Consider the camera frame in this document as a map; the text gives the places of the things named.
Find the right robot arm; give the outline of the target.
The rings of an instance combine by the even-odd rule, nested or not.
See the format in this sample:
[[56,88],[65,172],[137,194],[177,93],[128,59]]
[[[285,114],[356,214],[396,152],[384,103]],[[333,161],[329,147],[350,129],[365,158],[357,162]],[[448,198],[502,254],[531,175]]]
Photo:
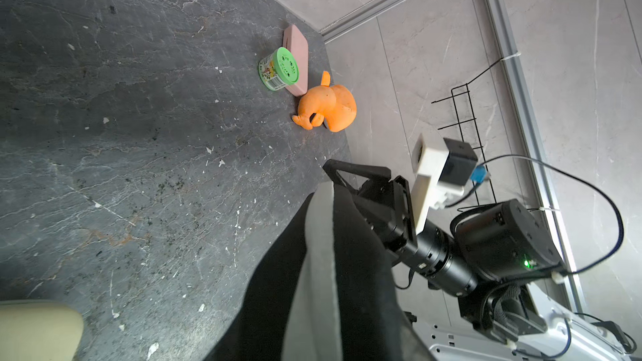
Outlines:
[[364,178],[350,194],[394,264],[430,288],[458,300],[463,319],[480,334],[526,360],[625,360],[637,348],[618,324],[574,313],[538,287],[544,278],[561,280],[572,271],[551,235],[517,200],[473,207],[451,221],[448,231],[427,219],[427,211],[452,194],[467,199],[483,173],[475,152],[420,152],[416,181],[410,184],[385,167],[328,160],[332,182]]

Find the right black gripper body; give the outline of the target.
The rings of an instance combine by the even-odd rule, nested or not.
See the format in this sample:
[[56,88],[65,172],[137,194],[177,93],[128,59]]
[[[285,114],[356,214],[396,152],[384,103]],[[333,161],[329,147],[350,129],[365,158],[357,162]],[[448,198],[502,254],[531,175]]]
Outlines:
[[424,277],[430,289],[454,297],[473,293],[479,278],[466,263],[452,237],[426,220],[416,231],[408,181],[369,179],[352,192],[354,205],[389,253],[393,264],[402,263]]

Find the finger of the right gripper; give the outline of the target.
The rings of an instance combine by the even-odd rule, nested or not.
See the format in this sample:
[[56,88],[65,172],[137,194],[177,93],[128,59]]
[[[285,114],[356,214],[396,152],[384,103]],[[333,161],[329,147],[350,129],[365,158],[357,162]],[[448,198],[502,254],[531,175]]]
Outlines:
[[[367,190],[381,188],[391,180],[391,170],[387,167],[374,165],[359,165],[342,160],[327,160],[323,170],[334,184],[346,188],[351,194],[362,196]],[[353,187],[342,175],[364,177],[365,182],[359,187]]]

